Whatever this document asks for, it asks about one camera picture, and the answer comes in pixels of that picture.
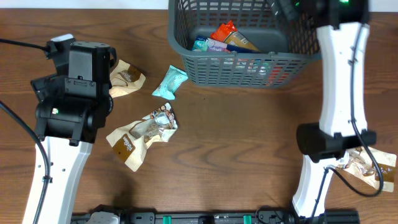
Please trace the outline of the orange cracker sleeve package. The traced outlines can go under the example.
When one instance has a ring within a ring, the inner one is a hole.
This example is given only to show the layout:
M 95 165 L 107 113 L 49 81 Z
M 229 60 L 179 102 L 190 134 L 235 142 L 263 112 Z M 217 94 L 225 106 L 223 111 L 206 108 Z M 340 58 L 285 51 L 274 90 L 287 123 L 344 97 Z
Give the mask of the orange cracker sleeve package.
M 266 75 L 260 77 L 256 76 L 250 81 L 246 82 L 244 79 L 239 79 L 237 83 L 227 82 L 225 85 L 219 86 L 245 86 L 245 87 L 271 87 L 272 85 L 280 85 L 277 80 L 282 67 L 276 64 L 276 60 L 271 58 L 271 55 L 276 53 L 284 53 L 287 50 L 285 37 L 275 29 L 237 29 L 230 21 L 226 24 L 220 25 L 216 32 L 211 34 L 211 39 L 220 41 L 222 43 L 235 45 L 245 49 L 251 49 L 260 52 L 260 55 L 239 54 L 236 58 L 260 58 L 271 61 L 271 69 Z

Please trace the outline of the multicolour tissue pack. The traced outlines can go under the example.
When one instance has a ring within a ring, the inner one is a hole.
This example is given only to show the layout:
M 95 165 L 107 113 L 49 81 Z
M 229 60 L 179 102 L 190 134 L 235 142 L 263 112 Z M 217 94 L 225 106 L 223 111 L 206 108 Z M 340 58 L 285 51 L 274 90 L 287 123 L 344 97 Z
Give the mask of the multicolour tissue pack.
M 197 36 L 192 52 L 204 52 L 207 57 L 190 57 L 186 59 L 186 69 L 193 82 L 214 85 L 237 83 L 239 79 L 248 82 L 256 76 L 264 76 L 271 69 L 271 61 L 260 58 L 236 58 L 239 54 L 260 55 L 251 49 L 222 43 L 209 37 Z

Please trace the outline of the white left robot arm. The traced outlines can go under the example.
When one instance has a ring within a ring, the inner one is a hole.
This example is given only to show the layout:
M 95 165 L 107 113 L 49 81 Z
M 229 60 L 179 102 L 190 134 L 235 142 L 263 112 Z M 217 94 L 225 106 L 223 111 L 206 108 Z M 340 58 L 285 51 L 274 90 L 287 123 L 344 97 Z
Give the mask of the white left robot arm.
M 53 75 L 31 81 L 39 101 L 35 169 L 24 223 L 68 223 L 82 170 L 113 109 L 110 70 L 116 51 L 72 35 L 47 42 Z

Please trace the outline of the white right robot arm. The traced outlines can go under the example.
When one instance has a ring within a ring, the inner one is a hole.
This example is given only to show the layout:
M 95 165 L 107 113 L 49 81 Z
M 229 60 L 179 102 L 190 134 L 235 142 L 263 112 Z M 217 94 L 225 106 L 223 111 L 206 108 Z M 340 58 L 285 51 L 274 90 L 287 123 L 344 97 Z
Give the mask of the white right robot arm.
M 272 12 L 288 20 L 300 13 L 312 19 L 323 67 L 320 120 L 298 126 L 296 140 L 303 155 L 300 182 L 292 211 L 284 223 L 356 223 L 354 210 L 325 209 L 326 194 L 338 166 L 356 147 L 368 150 L 376 133 L 368 129 L 364 112 L 364 58 L 369 36 L 367 1 L 271 1 Z

